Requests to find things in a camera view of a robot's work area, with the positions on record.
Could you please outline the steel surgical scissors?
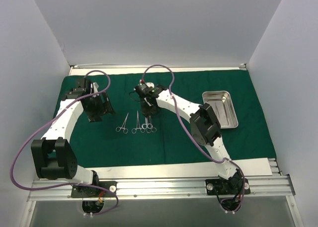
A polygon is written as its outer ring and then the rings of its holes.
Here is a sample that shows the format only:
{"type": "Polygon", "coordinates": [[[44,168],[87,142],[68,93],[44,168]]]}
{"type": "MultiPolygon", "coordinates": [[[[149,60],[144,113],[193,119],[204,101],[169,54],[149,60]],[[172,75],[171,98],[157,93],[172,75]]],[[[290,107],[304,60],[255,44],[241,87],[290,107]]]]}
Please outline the steel surgical scissors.
{"type": "Polygon", "coordinates": [[[151,116],[145,117],[145,122],[142,124],[143,129],[152,129],[151,116]]]}
{"type": "Polygon", "coordinates": [[[157,131],[156,127],[153,126],[152,129],[146,129],[147,133],[154,133],[157,131]]]}

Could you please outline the steel hemostat forceps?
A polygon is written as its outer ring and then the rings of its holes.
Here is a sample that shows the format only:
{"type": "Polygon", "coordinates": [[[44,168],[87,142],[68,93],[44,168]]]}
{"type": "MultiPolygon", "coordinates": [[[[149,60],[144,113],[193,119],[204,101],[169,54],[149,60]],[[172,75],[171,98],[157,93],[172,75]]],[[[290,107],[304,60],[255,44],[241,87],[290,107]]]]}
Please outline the steel hemostat forceps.
{"type": "Polygon", "coordinates": [[[126,123],[127,123],[127,120],[128,120],[128,117],[129,117],[129,113],[126,114],[126,117],[122,123],[121,126],[118,126],[115,131],[116,132],[123,132],[124,134],[127,134],[128,133],[128,129],[126,128],[126,123]]]}
{"type": "Polygon", "coordinates": [[[132,134],[136,134],[137,132],[144,133],[145,129],[142,128],[140,124],[140,119],[139,119],[139,112],[137,111],[136,114],[136,127],[131,129],[132,134]]]}

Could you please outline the dark green surgical cloth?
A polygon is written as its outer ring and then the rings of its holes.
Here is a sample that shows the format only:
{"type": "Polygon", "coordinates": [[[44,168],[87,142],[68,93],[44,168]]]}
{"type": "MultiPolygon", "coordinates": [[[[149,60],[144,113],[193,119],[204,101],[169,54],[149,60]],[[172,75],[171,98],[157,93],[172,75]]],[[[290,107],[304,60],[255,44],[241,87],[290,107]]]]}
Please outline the dark green surgical cloth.
{"type": "MultiPolygon", "coordinates": [[[[153,133],[128,132],[115,129],[122,124],[131,130],[136,121],[143,121],[141,107],[133,88],[140,74],[91,77],[100,88],[106,88],[115,114],[90,122],[81,114],[71,135],[70,145],[83,167],[111,167],[152,164],[206,162],[206,150],[198,150],[186,132],[190,126],[165,109],[152,118],[153,133]]],[[[223,129],[223,143],[231,159],[275,158],[262,107],[247,71],[202,71],[178,73],[147,73],[148,82],[171,86],[172,92],[194,103],[202,103],[206,91],[227,91],[232,99],[238,126],[223,129]]]]}

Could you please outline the steel instrument tray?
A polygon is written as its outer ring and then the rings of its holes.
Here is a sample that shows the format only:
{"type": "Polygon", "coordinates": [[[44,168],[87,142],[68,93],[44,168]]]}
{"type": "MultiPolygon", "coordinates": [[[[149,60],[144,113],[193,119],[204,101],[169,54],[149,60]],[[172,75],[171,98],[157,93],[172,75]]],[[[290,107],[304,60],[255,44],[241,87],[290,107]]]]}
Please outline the steel instrument tray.
{"type": "Polygon", "coordinates": [[[218,120],[222,129],[234,129],[238,127],[239,122],[229,92],[225,90],[205,91],[202,93],[202,99],[204,103],[208,103],[212,106],[214,112],[215,105],[218,106],[221,114],[221,118],[218,120]]]}

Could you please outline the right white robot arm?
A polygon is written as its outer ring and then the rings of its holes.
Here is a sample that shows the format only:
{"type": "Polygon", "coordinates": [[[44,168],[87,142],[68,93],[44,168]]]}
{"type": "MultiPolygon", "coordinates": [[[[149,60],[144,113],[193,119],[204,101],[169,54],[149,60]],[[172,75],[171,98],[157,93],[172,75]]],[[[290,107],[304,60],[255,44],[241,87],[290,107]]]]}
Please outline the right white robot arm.
{"type": "Polygon", "coordinates": [[[196,148],[216,164],[217,176],[222,178],[221,189],[228,194],[238,189],[239,183],[236,178],[244,180],[244,174],[225,148],[221,125],[211,105],[190,102],[161,85],[151,87],[146,83],[140,83],[134,90],[139,96],[144,116],[154,115],[159,109],[176,114],[196,148]]]}

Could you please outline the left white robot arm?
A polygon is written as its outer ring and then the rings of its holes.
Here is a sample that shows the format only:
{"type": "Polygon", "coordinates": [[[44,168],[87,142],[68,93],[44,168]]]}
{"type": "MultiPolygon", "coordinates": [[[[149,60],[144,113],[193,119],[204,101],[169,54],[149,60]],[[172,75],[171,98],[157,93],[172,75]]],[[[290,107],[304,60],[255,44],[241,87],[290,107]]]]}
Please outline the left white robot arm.
{"type": "Polygon", "coordinates": [[[41,139],[32,141],[31,152],[39,178],[83,184],[82,191],[94,197],[100,192],[98,175],[78,164],[70,145],[82,113],[89,122],[100,122],[103,115],[115,113],[107,92],[98,91],[98,84],[86,77],[79,78],[75,87],[65,93],[55,120],[41,139]]]}

